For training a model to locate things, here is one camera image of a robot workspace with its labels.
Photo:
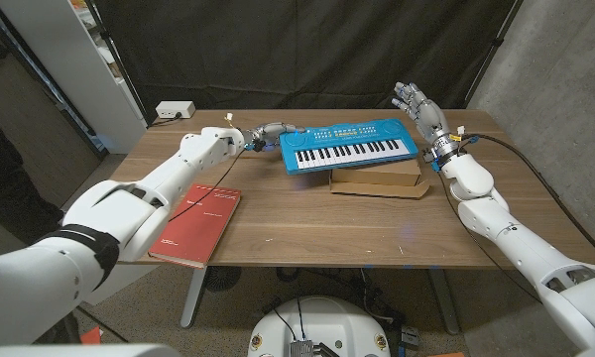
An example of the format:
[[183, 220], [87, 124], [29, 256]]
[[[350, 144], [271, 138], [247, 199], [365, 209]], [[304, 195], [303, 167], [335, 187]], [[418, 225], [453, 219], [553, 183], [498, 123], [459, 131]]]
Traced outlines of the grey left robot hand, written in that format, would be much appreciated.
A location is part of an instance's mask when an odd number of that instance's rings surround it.
[[304, 127], [282, 122], [261, 124], [256, 128], [244, 130], [244, 149], [247, 151], [273, 151], [280, 144], [280, 135], [284, 133], [303, 133]]

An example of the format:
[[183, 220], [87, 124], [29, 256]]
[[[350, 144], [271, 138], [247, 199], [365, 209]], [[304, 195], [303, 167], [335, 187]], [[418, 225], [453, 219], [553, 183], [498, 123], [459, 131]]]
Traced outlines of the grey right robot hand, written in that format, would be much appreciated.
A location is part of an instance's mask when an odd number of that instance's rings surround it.
[[458, 155], [460, 138], [451, 133], [440, 107], [414, 83], [397, 82], [394, 91], [396, 98], [392, 103], [413, 119], [421, 136], [430, 144], [422, 154], [423, 159], [442, 168]]

